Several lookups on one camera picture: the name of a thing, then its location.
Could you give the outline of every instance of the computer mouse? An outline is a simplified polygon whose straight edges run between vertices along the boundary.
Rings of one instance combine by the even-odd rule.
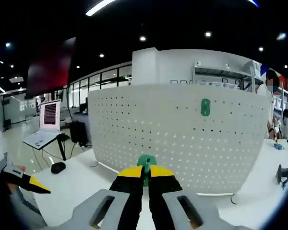
[[[58,174],[66,168],[66,164],[63,162],[55,163],[51,166],[51,172],[53,174]]]

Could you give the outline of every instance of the laptop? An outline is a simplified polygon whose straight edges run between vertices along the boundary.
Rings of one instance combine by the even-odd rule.
[[[39,130],[23,139],[23,142],[37,150],[53,142],[60,134],[61,100],[40,105]]]

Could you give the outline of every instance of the white pegboard partition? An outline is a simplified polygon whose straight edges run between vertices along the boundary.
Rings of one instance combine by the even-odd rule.
[[[209,116],[201,115],[209,99]],[[202,85],[144,85],[89,93],[96,159],[121,171],[142,154],[174,171],[198,193],[237,192],[266,132],[266,99]]]

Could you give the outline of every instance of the green clip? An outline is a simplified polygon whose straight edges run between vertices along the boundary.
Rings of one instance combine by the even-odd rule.
[[[137,166],[142,165],[144,167],[144,187],[148,186],[148,174],[150,171],[150,165],[157,165],[157,161],[154,156],[151,155],[142,155],[139,160]]]
[[[202,99],[201,114],[203,116],[209,116],[210,115],[210,100]]]

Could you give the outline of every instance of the black ceiling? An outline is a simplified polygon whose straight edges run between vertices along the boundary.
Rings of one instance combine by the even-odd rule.
[[[77,37],[70,81],[131,61],[132,51],[210,49],[252,58],[288,77],[288,6],[258,0],[117,0],[92,17],[85,13],[100,0],[0,2],[0,86],[12,76],[26,78],[30,60],[45,43]],[[205,38],[204,33],[213,36]],[[277,41],[286,32],[284,41]],[[145,35],[146,42],[139,36]]]

